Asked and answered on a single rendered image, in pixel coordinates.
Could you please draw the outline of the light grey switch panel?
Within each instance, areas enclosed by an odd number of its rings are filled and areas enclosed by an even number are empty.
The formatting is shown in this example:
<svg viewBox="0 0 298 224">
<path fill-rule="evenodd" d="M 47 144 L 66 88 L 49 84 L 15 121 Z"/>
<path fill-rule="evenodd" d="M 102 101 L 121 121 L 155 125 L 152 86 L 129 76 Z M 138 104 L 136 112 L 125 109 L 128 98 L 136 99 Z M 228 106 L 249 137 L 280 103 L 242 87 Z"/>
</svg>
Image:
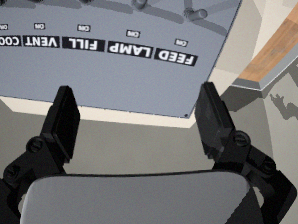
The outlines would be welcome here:
<svg viewBox="0 0 298 224">
<path fill-rule="evenodd" d="M 189 119 L 242 1 L 0 0 L 0 96 Z"/>
</svg>

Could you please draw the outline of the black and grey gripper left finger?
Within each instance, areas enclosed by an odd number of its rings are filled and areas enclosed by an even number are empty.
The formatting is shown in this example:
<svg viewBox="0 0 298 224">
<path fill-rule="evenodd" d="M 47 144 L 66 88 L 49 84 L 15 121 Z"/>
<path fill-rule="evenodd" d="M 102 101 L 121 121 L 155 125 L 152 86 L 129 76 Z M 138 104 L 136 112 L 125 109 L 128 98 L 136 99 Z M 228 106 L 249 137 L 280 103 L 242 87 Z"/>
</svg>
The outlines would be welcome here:
<svg viewBox="0 0 298 224">
<path fill-rule="evenodd" d="M 0 178 L 0 224 L 20 224 L 18 205 L 34 180 L 66 173 L 62 166 L 73 157 L 79 122 L 72 88 L 60 86 L 40 136 L 27 142 L 26 152 L 9 164 Z"/>
</svg>

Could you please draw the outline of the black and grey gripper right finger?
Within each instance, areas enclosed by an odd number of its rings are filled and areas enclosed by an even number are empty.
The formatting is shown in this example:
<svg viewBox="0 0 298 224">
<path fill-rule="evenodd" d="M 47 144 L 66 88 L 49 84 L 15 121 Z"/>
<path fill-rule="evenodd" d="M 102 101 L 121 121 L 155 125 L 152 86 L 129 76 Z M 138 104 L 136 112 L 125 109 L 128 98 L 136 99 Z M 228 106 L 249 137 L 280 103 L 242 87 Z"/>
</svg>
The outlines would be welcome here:
<svg viewBox="0 0 298 224">
<path fill-rule="evenodd" d="M 204 153 L 215 161 L 212 169 L 245 175 L 264 198 L 260 208 L 264 224 L 279 224 L 295 201 L 297 189 L 276 169 L 271 157 L 251 145 L 247 133 L 236 130 L 213 82 L 201 84 L 194 115 Z"/>
</svg>

